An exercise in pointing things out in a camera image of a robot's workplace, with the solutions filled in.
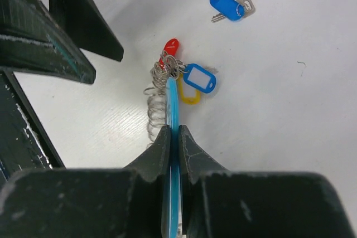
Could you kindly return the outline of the key with blue tag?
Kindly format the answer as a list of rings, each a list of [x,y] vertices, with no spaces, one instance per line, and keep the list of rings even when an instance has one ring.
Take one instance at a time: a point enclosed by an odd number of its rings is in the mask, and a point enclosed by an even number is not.
[[[209,0],[209,2],[219,12],[212,17],[212,23],[217,23],[224,19],[239,21],[255,12],[252,0]]]

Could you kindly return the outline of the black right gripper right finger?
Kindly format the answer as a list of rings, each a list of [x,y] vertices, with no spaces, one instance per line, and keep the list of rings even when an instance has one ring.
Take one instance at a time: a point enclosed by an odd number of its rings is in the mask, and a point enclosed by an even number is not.
[[[313,172],[229,171],[187,126],[178,149],[187,237],[354,237],[333,185]]]

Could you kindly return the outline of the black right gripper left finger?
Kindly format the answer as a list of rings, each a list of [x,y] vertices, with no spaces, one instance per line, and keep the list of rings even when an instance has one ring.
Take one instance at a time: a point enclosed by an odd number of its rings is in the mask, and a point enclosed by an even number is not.
[[[25,169],[1,189],[2,237],[168,237],[171,133],[124,168]]]

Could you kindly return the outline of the key with red tag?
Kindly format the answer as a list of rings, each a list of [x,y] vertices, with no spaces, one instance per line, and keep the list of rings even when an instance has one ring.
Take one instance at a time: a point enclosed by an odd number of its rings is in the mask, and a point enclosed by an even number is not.
[[[164,69],[164,57],[167,55],[176,56],[176,52],[179,49],[179,45],[180,43],[176,38],[172,38],[167,41],[158,61],[161,69]]]

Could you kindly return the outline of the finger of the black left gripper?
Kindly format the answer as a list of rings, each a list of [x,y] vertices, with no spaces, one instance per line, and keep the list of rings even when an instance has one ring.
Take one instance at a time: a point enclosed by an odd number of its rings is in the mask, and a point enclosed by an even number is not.
[[[39,0],[1,0],[1,70],[93,84],[96,70]]]
[[[124,48],[93,0],[49,0],[49,13],[77,47],[122,60]]]

